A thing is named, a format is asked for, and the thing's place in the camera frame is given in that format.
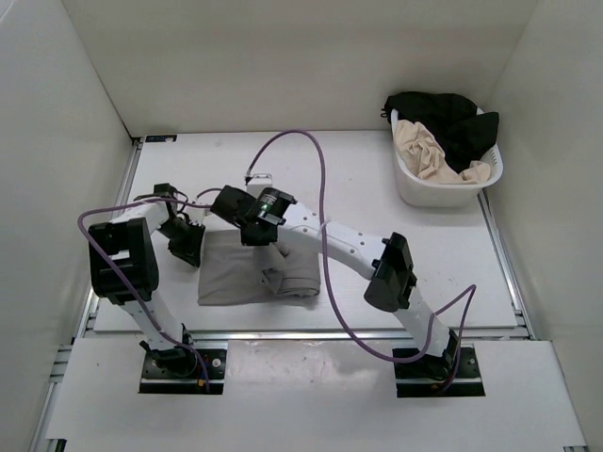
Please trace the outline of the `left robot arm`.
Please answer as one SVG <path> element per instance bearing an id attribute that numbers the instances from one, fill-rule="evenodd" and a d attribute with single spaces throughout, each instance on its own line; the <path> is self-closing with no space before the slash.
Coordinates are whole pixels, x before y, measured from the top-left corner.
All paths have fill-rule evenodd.
<path id="1" fill-rule="evenodd" d="M 140 345 L 159 368 L 179 378 L 194 377 L 207 386 L 204 358 L 158 293 L 153 233 L 168 239 L 173 257 L 194 268 L 201 266 L 205 227 L 183 212 L 189 202 L 181 195 L 168 183 L 157 184 L 152 193 L 136 197 L 112 220 L 85 227 L 84 219 L 99 212 L 94 210 L 80 216 L 78 227 L 89 241 L 94 293 L 131 316 L 145 335 Z"/>

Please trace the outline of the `grey trousers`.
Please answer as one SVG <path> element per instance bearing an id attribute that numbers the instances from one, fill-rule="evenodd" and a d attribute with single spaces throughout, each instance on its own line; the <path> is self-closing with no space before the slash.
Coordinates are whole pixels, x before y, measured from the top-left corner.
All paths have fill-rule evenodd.
<path id="1" fill-rule="evenodd" d="M 239 232 L 205 238 L 198 280 L 198 304 L 235 306 L 269 301 L 298 304 L 320 293 L 318 255 L 284 242 L 244 246 Z"/>

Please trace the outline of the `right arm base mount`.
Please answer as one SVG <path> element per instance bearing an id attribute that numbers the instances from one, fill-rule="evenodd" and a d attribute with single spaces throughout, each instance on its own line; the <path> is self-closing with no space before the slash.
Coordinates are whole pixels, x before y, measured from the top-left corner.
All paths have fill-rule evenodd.
<path id="1" fill-rule="evenodd" d="M 430 356 L 395 363 L 397 398 L 485 396 L 475 348 L 462 347 L 459 364 L 438 364 Z"/>

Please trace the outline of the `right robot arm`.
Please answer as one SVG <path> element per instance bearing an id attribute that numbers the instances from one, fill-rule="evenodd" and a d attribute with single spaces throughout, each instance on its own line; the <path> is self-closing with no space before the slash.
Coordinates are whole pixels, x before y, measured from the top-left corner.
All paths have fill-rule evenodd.
<path id="1" fill-rule="evenodd" d="M 266 246 L 282 242 L 295 250 L 318 252 L 333 258 L 368 280 L 365 301 L 390 313 L 409 332 L 418 353 L 385 359 L 405 365 L 413 377 L 444 380 L 458 362 L 458 335 L 443 324 L 424 300 L 417 285 L 414 263 L 404 236 L 381 238 L 326 222 L 292 195 L 273 187 L 258 196 L 225 186 L 210 211 L 237 227 L 241 243 Z"/>

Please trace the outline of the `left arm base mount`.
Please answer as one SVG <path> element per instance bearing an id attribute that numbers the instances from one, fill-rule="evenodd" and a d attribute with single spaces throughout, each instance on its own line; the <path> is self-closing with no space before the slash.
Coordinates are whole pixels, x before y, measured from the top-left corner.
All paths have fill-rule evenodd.
<path id="1" fill-rule="evenodd" d="M 226 348 L 187 348 L 168 343 L 159 350 L 141 341 L 145 350 L 139 393 L 154 395 L 221 395 L 227 364 Z"/>

